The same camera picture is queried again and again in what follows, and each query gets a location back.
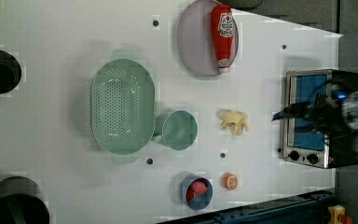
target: apple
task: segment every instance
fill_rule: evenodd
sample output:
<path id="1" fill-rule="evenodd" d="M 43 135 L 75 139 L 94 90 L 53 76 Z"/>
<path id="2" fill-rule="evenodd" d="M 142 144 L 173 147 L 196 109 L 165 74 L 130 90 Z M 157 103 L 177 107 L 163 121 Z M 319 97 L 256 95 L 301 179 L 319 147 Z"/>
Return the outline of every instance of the apple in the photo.
<path id="1" fill-rule="evenodd" d="M 191 189 L 199 196 L 202 196 L 208 190 L 205 183 L 200 180 L 196 180 L 191 183 Z"/>

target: black cable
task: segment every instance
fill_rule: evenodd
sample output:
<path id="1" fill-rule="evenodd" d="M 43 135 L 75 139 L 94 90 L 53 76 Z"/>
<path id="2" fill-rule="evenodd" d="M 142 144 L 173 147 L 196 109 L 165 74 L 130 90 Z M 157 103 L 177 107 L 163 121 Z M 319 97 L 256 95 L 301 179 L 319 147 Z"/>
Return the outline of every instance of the black cable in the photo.
<path id="1" fill-rule="evenodd" d="M 249 12 L 252 12 L 252 10 L 257 8 L 257 7 L 260 7 L 261 4 L 263 4 L 263 2 L 264 2 L 264 0 L 261 0 L 261 2 L 258 5 L 255 5 L 255 6 L 251 7 L 251 10 Z"/>

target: ketchup bottle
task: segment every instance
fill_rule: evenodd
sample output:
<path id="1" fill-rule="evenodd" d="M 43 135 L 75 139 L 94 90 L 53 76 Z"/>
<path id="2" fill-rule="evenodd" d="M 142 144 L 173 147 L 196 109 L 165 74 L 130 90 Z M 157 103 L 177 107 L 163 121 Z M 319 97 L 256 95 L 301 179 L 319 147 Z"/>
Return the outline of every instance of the ketchup bottle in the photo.
<path id="1" fill-rule="evenodd" d="M 219 72 L 227 73 L 234 35 L 234 20 L 229 6 L 219 5 L 213 8 L 211 30 Z"/>

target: yellow object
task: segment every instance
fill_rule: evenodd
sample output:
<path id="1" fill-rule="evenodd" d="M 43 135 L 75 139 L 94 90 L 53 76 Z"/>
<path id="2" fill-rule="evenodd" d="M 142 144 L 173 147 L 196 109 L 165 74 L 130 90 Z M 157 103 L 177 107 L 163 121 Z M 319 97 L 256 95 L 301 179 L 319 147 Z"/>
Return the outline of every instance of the yellow object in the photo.
<path id="1" fill-rule="evenodd" d="M 331 220 L 328 224 L 343 224 L 338 220 L 339 216 L 345 215 L 345 207 L 341 205 L 328 207 L 328 210 L 331 214 Z"/>
<path id="2" fill-rule="evenodd" d="M 247 122 L 248 115 L 242 112 L 227 112 L 222 117 L 222 123 L 220 124 L 223 128 L 230 126 L 232 134 L 241 135 L 243 128 L 246 132 L 249 132 L 249 124 Z"/>

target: green mug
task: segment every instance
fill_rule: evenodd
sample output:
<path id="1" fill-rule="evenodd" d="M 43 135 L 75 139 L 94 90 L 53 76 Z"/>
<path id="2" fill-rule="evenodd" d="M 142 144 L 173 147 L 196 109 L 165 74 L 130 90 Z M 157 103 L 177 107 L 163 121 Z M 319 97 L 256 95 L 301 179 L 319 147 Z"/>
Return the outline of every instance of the green mug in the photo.
<path id="1" fill-rule="evenodd" d="M 161 141 L 175 150 L 183 150 L 197 137 L 198 126 L 194 117 L 183 110 L 166 112 L 156 118 L 153 141 Z"/>

